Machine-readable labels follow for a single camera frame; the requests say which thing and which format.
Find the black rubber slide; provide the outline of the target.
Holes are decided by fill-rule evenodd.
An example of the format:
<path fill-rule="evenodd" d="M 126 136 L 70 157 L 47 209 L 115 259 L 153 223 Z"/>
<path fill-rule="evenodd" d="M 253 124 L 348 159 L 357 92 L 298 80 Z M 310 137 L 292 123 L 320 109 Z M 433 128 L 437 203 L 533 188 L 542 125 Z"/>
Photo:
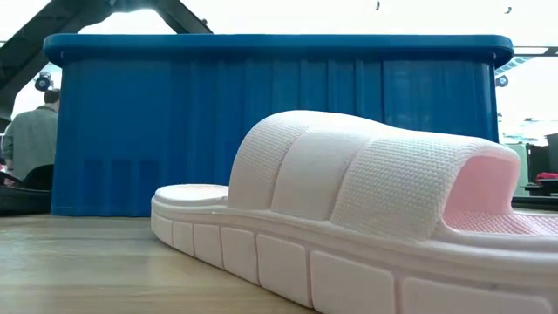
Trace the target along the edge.
<path fill-rule="evenodd" d="M 51 190 L 24 188 L 23 180 L 0 172 L 0 217 L 40 215 L 50 212 Z"/>

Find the blue plastic bin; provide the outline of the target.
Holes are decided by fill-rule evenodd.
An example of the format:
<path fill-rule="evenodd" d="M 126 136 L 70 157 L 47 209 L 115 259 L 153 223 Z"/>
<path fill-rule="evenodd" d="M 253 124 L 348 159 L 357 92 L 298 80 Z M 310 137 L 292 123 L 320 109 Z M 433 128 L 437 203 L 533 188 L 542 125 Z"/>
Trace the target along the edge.
<path fill-rule="evenodd" d="M 346 113 L 497 141 L 500 35 L 56 34 L 51 211 L 143 217 L 159 187 L 228 183 L 242 139 L 283 111 Z"/>

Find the pink rubber slide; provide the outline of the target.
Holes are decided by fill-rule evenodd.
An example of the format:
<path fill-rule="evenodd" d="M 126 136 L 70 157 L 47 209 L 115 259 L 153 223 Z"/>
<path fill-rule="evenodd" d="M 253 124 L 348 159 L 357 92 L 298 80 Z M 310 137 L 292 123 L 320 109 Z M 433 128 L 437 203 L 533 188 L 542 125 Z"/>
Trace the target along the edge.
<path fill-rule="evenodd" d="M 287 111 L 228 185 L 157 189 L 151 227 L 326 314 L 558 314 L 558 215 L 513 209 L 519 165 L 490 140 Z"/>

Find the black equipment box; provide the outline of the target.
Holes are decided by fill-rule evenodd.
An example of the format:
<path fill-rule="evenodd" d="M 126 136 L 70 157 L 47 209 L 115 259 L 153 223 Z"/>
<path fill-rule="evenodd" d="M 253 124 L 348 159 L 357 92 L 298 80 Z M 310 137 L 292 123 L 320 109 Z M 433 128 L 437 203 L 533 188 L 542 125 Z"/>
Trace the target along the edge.
<path fill-rule="evenodd" d="M 548 134 L 545 139 L 546 146 L 527 146 L 529 183 L 525 189 L 530 196 L 558 197 L 558 180 L 535 181 L 539 173 L 558 173 L 558 133 Z"/>

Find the black chair back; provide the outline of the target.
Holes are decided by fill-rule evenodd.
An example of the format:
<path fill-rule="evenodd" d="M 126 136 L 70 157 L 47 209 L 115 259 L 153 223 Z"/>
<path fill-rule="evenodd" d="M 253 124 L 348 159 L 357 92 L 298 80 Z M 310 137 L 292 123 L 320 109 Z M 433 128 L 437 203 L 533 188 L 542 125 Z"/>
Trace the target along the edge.
<path fill-rule="evenodd" d="M 54 165 L 43 165 L 32 169 L 23 180 L 23 187 L 50 191 L 53 183 Z"/>

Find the pale green cabinet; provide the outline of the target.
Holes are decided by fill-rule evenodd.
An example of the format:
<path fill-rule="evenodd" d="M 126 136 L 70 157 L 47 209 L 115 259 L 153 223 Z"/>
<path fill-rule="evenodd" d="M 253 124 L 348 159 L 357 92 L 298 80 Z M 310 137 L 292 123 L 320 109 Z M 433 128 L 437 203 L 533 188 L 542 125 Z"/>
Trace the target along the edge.
<path fill-rule="evenodd" d="M 514 196 L 529 196 L 529 192 L 525 189 L 529 183 L 528 163 L 527 163 L 527 145 L 524 143 L 506 144 L 506 147 L 514 150 L 520 160 L 519 177 L 514 191 Z"/>

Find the person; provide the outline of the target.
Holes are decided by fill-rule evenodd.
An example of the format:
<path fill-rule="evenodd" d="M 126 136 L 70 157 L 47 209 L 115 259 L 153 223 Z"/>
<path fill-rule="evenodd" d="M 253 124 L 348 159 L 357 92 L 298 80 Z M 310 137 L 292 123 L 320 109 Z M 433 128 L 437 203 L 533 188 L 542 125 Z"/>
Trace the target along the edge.
<path fill-rule="evenodd" d="M 44 104 L 19 113 L 7 127 L 2 140 L 2 154 L 7 173 L 24 179 L 35 169 L 54 163 L 60 90 L 44 93 Z"/>

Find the black round hanging device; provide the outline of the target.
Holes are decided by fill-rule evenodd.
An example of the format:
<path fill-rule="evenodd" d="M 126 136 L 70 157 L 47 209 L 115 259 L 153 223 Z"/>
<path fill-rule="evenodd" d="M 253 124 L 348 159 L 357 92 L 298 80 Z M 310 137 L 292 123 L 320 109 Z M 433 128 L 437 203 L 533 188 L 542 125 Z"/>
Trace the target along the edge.
<path fill-rule="evenodd" d="M 49 72 L 40 72 L 34 80 L 34 87 L 40 92 L 46 92 L 54 86 Z"/>

